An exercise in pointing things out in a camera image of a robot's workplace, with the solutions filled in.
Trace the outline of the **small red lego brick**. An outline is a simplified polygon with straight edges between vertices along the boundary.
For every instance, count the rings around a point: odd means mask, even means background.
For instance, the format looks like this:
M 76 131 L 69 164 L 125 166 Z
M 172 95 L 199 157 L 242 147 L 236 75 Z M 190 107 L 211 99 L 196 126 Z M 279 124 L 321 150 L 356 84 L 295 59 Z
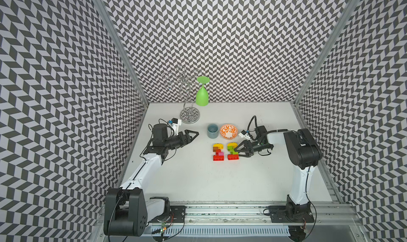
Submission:
M 227 156 L 227 159 L 228 160 L 239 160 L 239 155 L 237 155 L 237 154 L 229 154 Z

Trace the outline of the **yellow curved lego brick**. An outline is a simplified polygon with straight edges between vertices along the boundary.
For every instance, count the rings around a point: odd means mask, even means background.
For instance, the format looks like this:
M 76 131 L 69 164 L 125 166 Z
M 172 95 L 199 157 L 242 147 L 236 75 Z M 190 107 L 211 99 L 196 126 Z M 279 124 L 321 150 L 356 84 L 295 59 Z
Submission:
M 214 144 L 213 147 L 218 148 L 218 149 L 223 149 L 224 145 L 223 144 Z

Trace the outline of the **red long lego brick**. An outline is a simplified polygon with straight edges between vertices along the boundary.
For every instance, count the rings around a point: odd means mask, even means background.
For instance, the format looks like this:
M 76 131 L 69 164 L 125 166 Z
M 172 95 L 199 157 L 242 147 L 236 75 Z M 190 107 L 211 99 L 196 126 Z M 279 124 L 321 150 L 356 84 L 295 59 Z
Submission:
M 213 156 L 213 161 L 223 161 L 223 160 L 224 160 L 224 156 L 222 156 L 222 155 Z

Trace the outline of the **yellow long lego brick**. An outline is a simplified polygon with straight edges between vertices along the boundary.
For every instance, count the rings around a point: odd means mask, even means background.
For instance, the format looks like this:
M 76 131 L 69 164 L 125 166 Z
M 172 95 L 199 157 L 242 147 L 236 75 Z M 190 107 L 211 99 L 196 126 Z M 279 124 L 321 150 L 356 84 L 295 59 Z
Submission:
M 228 149 L 229 149 L 229 148 L 236 148 L 237 146 L 238 146 L 237 143 L 235 143 L 235 142 L 230 142 L 230 143 L 228 143 L 227 148 L 228 148 Z

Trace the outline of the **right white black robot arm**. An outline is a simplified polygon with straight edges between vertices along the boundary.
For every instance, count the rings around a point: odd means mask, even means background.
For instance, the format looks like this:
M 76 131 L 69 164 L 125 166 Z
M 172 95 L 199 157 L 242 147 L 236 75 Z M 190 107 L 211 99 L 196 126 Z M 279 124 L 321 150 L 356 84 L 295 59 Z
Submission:
M 252 157 L 255 152 L 272 150 L 278 142 L 284 142 L 289 160 L 294 166 L 293 182 L 282 209 L 270 209 L 273 214 L 282 213 L 289 221 L 316 218 L 309 190 L 313 172 L 322 158 L 322 152 L 310 131 L 306 128 L 297 131 L 280 129 L 260 130 L 254 139 L 246 139 L 234 147 L 233 151 L 241 157 Z

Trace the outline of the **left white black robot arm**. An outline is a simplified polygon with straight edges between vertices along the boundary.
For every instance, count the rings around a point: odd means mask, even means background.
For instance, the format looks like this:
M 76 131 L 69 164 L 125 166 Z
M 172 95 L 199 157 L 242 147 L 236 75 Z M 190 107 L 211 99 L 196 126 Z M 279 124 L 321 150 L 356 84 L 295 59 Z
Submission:
M 163 233 L 175 221 L 169 199 L 166 196 L 146 199 L 144 190 L 167 160 L 170 150 L 176 151 L 199 136 L 197 131 L 178 131 L 177 127 L 175 123 L 154 125 L 138 168 L 121 186 L 108 190 L 103 224 L 106 236 L 139 237 L 155 221 L 162 224 L 159 232 Z

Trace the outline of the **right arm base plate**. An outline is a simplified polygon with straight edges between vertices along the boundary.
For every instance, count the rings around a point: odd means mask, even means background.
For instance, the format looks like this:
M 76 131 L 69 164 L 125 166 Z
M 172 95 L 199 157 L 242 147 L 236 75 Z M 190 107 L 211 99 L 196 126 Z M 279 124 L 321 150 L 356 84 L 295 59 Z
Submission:
M 313 223 L 311 205 L 268 206 L 272 223 Z

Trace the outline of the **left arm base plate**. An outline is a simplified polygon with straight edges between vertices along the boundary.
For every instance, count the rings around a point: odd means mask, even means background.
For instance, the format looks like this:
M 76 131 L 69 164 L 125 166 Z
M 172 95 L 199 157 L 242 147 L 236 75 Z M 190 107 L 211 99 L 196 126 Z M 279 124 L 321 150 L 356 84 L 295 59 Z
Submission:
M 164 213 L 160 216 L 153 218 L 149 223 L 162 223 L 165 222 L 175 223 L 175 224 L 183 224 L 185 221 L 185 214 L 186 214 L 186 206 L 179 205 L 179 206 L 169 206 L 164 210 Z

